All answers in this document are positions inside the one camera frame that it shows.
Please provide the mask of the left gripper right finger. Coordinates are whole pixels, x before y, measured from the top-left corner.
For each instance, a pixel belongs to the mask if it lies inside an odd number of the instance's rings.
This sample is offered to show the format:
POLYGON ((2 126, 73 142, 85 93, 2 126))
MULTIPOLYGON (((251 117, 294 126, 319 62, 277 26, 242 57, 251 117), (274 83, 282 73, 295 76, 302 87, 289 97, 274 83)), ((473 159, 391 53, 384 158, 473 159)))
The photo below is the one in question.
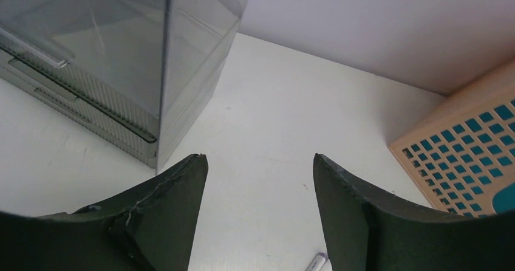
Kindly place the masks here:
POLYGON ((333 270, 513 270, 514 212, 445 213, 315 154, 313 181, 333 270))

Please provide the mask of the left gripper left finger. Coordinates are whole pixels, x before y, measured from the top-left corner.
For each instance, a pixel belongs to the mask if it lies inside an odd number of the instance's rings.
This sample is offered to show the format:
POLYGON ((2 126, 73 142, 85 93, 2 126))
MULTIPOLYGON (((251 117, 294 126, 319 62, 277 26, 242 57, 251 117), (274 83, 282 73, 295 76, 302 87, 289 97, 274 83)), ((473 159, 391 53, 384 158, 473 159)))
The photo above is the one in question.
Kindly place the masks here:
POLYGON ((208 175, 203 154, 73 213, 1 213, 2 270, 187 270, 208 175))

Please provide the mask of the teal folder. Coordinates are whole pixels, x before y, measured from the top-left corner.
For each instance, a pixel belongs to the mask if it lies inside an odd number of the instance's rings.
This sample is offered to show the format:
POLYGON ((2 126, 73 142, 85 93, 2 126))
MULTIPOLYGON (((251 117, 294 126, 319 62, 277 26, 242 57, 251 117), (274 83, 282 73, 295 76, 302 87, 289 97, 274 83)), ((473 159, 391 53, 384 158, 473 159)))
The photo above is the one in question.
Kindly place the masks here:
POLYGON ((475 218, 514 210, 513 100, 396 146, 433 208, 475 218))

